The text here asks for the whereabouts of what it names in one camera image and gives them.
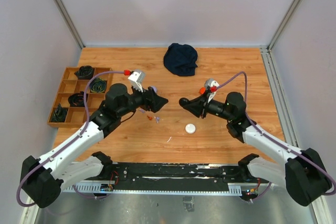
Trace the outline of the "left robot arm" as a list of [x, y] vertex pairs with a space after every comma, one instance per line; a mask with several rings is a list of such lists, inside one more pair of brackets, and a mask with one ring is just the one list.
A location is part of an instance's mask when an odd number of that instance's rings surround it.
[[23, 190], [39, 208], [51, 205], [60, 193], [86, 178], [102, 180], [112, 175], [112, 161], [102, 152], [91, 155], [83, 162], [73, 161], [93, 144], [103, 140], [121, 123], [122, 117], [135, 113], [137, 108], [158, 112], [168, 103], [153, 88], [128, 93], [122, 83], [113, 84], [98, 110], [87, 118], [85, 124], [62, 144], [39, 158], [27, 157], [22, 163], [20, 184], [16, 193], [18, 203]]

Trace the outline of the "white earbud case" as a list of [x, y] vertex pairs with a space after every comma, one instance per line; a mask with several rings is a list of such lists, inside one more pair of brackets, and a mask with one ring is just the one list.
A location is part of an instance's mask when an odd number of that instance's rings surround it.
[[194, 124], [187, 124], [186, 126], [185, 126], [185, 131], [186, 131], [186, 133], [188, 133], [188, 134], [193, 134], [193, 133], [195, 133], [195, 131], [196, 131], [196, 126], [194, 125]]

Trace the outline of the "black earbud case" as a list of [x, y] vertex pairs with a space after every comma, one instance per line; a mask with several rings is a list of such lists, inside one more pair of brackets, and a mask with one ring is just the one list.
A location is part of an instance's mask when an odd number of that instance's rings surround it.
[[179, 99], [179, 105], [181, 107], [184, 107], [184, 106], [188, 105], [189, 103], [190, 103], [190, 101], [187, 98], [180, 98]]

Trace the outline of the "lavender earbud case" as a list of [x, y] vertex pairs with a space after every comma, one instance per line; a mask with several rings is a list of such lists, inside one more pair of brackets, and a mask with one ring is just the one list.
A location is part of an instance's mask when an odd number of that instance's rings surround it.
[[155, 93], [157, 93], [157, 88], [155, 86], [149, 86], [149, 88], [153, 89]]

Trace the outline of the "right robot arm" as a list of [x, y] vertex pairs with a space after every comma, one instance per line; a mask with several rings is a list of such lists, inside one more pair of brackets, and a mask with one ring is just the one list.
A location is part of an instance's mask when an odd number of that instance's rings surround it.
[[284, 188], [299, 205], [308, 206], [328, 193], [335, 193], [335, 180], [328, 175], [317, 151], [302, 150], [267, 133], [246, 114], [246, 103], [241, 93], [231, 92], [225, 102], [209, 98], [205, 92], [189, 100], [181, 98], [180, 106], [198, 118], [207, 114], [227, 121], [229, 134], [260, 150], [272, 161], [250, 154], [238, 163], [238, 177], [244, 182], [260, 178]]

